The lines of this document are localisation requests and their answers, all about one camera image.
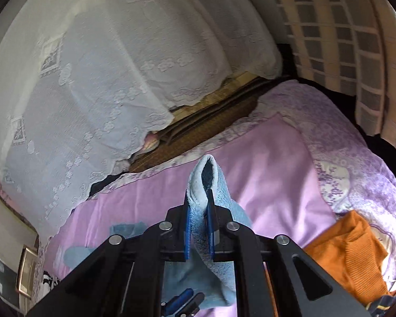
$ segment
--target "black metal frame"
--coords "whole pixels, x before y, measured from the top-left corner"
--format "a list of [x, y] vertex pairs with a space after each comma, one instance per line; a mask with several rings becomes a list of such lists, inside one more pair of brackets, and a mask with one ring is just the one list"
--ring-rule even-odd
[[[275, 310], [279, 316], [369, 316], [290, 238], [255, 235], [247, 226], [233, 222], [230, 210], [214, 204], [211, 190], [207, 197], [210, 254], [214, 262], [234, 262], [239, 317], [271, 317]], [[183, 205], [171, 208], [164, 222], [142, 236], [127, 240], [111, 236], [35, 305], [28, 317], [166, 315], [161, 302], [164, 262], [186, 261], [189, 242], [185, 197]], [[193, 317], [203, 299], [198, 293], [176, 316]]]

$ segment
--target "metal screw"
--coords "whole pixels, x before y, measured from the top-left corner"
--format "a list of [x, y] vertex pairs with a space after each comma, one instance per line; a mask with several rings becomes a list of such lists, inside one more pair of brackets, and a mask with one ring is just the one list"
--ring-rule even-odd
[[171, 228], [172, 228], [172, 223], [171, 222], [169, 222], [169, 221], [162, 221], [160, 224], [159, 224], [159, 228], [161, 229], [161, 230], [163, 230], [163, 231], [167, 231], [167, 230], [170, 230]]
[[235, 221], [230, 221], [226, 224], [226, 228], [230, 231], [239, 230], [239, 224]]
[[119, 235], [113, 235], [113, 236], [110, 236], [109, 243], [112, 245], [117, 245], [122, 242], [122, 239], [123, 238], [121, 238], [121, 236], [119, 236]]
[[286, 235], [279, 235], [276, 237], [276, 241], [277, 241], [277, 243], [279, 243], [281, 245], [286, 245], [286, 244], [289, 244], [290, 239]]

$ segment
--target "towel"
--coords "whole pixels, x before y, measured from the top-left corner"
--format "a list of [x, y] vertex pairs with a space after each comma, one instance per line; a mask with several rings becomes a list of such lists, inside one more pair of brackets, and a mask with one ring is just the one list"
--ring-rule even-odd
[[187, 288], [205, 294], [200, 309], [229, 306], [236, 301], [233, 262], [212, 261], [206, 227], [206, 191], [211, 189], [215, 205], [228, 208], [233, 220], [251, 227], [242, 207], [231, 199], [224, 174], [212, 155], [204, 155], [192, 170], [186, 195], [191, 209], [191, 253], [186, 262], [166, 262], [162, 301], [169, 301]]
[[[110, 236], [121, 235], [125, 239], [128, 239], [142, 235], [146, 229], [147, 226], [141, 221], [136, 224], [122, 223], [110, 226]], [[95, 248], [91, 247], [70, 247], [64, 252], [63, 262], [70, 269], [73, 269], [78, 266], [83, 260], [85, 260], [94, 250]]]
[[381, 275], [387, 251], [356, 211], [347, 213], [305, 251], [364, 306], [382, 295], [394, 295]]

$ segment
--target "pink bedsheet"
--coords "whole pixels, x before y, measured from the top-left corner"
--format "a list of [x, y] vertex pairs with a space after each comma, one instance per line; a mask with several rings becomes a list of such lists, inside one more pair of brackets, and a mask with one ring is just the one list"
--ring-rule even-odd
[[[280, 115], [209, 151], [222, 168], [229, 192], [247, 212], [255, 233], [289, 235], [305, 246], [335, 223], [319, 192], [312, 158], [300, 133]], [[164, 169], [79, 205], [51, 240], [44, 270], [59, 278], [69, 272], [64, 251], [73, 245], [96, 247], [110, 226], [165, 219], [170, 207], [183, 203], [196, 161]]]

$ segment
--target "floral pattern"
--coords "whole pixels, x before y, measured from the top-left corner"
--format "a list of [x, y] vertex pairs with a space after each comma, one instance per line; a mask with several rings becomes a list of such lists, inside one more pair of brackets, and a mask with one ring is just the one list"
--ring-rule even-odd
[[79, 166], [81, 162], [82, 162], [82, 159], [80, 157], [77, 157], [77, 158], [75, 158], [75, 161], [73, 163], [75, 166]]
[[164, 72], [169, 68], [172, 68], [174, 66], [173, 59], [172, 58], [167, 58], [163, 59], [159, 65], [157, 65], [157, 68], [161, 71]]
[[338, 214], [352, 209], [347, 200], [350, 189], [349, 171], [326, 161], [314, 161], [320, 192], [330, 208]]
[[110, 132], [113, 129], [114, 129], [114, 124], [112, 122], [106, 122], [104, 124], [104, 127], [102, 128], [102, 130], [105, 132]]
[[115, 103], [121, 103], [125, 97], [126, 97], [126, 93], [123, 90], [119, 90], [114, 95], [114, 102]]
[[142, 71], [147, 71], [153, 69], [154, 67], [154, 61], [145, 61], [144, 64], [139, 67], [139, 69]]
[[128, 90], [128, 99], [129, 100], [134, 100], [139, 94], [144, 94], [145, 93], [145, 88], [143, 86], [138, 86], [138, 87], [131, 87]]
[[100, 139], [102, 137], [102, 130], [100, 129], [95, 130], [94, 136], [97, 137], [97, 139]]
[[93, 138], [93, 134], [91, 132], [85, 132], [85, 136], [83, 137], [83, 140], [89, 142]]
[[194, 57], [192, 54], [183, 54], [177, 59], [177, 64], [179, 66], [184, 67], [185, 65], [188, 65], [189, 63], [192, 63], [194, 61]]
[[83, 147], [83, 150], [84, 150], [85, 152], [90, 152], [90, 151], [92, 150], [92, 146], [89, 145], [89, 144], [87, 144], [87, 145], [85, 145], [85, 146]]
[[72, 64], [67, 63], [59, 74], [59, 80], [58, 80], [59, 86], [63, 86], [66, 82], [68, 82], [71, 73], [72, 73]]

